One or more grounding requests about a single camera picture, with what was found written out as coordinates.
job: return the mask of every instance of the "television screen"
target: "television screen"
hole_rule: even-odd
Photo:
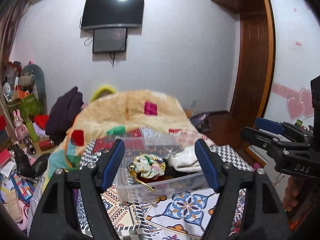
[[[127,48],[127,28],[96,29],[92,52],[123,52]]]
[[[144,0],[86,0],[81,29],[139,27]]]

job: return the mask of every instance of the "brown wooden floor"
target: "brown wooden floor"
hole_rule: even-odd
[[[243,151],[249,144],[241,140],[240,131],[243,127],[237,125],[238,122],[232,118],[232,115],[213,115],[209,120],[211,131],[204,133],[206,136],[217,145],[230,145],[249,165],[253,166],[256,163],[254,158]]]

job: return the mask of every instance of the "pink bunny toy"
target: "pink bunny toy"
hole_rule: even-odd
[[[18,139],[18,141],[23,141],[25,137],[29,136],[28,128],[23,124],[23,119],[20,116],[20,110],[17,110],[17,113],[13,111],[13,124],[15,126],[15,134]]]

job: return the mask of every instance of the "blue gripper pad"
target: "blue gripper pad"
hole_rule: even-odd
[[[203,139],[196,141],[195,153],[209,187],[219,193],[220,187],[224,186],[224,175],[221,173],[223,161],[217,153],[210,151]]]
[[[282,126],[281,123],[274,122],[274,121],[260,118],[260,117],[256,118],[254,125],[258,129],[262,129],[274,134],[281,134],[285,131],[285,128]]]
[[[110,158],[107,166],[103,171],[103,182],[101,184],[101,188],[103,191],[106,191],[112,186],[113,180],[115,179],[116,173],[123,159],[124,152],[124,142],[123,140],[120,140],[119,144],[114,149],[112,157]]]

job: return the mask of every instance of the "plastic storage box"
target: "plastic storage box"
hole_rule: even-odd
[[[181,152],[185,147],[179,141],[181,136],[161,136],[144,138],[122,138],[125,144],[125,154],[115,177],[116,191],[121,203],[132,201],[155,200],[161,196],[170,197],[173,194],[204,187],[207,182],[202,172],[186,175],[179,178],[148,183],[156,190],[151,192],[145,185],[138,184],[129,176],[128,163],[137,155],[155,154],[164,158],[169,154]]]

